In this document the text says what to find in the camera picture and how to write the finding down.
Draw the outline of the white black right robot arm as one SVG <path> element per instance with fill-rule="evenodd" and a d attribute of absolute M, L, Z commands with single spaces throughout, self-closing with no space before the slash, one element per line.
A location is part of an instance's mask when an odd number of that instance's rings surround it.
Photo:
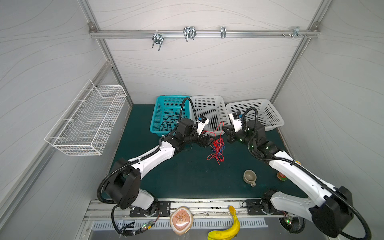
<path fill-rule="evenodd" d="M 306 194 L 305 198 L 300 198 L 279 191 L 269 191 L 265 197 L 269 209 L 310 220 L 323 234 L 331 238 L 342 235 L 352 239 L 352 236 L 343 231 L 358 216 L 350 190 L 343 186 L 337 188 L 301 166 L 287 152 L 267 140 L 265 127 L 259 121 L 245 123 L 237 119 L 233 125 L 223 126 L 222 129 L 228 142 L 246 144 L 253 157 L 283 174 Z"/>

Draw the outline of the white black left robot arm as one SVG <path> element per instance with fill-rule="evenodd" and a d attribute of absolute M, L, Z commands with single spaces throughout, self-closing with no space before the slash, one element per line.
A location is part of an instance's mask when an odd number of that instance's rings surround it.
<path fill-rule="evenodd" d="M 159 139 L 159 145 L 155 148 L 130 160 L 119 159 L 112 172 L 100 183 L 98 200 L 105 204 L 116 204 L 122 210 L 139 207 L 152 212 L 155 197 L 140 189 L 141 180 L 155 167 L 181 152 L 187 144 L 208 147 L 214 141 L 204 131 L 209 122 L 204 116 L 196 121 L 181 119 L 174 130 Z"/>

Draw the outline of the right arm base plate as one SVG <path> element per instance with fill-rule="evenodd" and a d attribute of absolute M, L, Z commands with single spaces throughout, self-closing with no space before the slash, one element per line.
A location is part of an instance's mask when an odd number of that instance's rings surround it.
<path fill-rule="evenodd" d="M 261 216 L 261 215 L 281 215 L 282 212 L 276 210 L 272 204 L 263 199 L 248 199 L 242 202 L 241 208 L 247 210 L 250 216 Z"/>

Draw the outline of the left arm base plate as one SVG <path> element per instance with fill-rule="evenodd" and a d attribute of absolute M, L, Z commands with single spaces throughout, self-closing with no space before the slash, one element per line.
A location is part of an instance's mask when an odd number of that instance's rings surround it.
<path fill-rule="evenodd" d="M 134 207 L 130 210 L 131 218 L 147 218 L 147 217 L 169 217 L 171 210 L 171 201 L 159 201 L 155 200 L 152 205 L 147 209 L 143 210 L 139 207 Z"/>

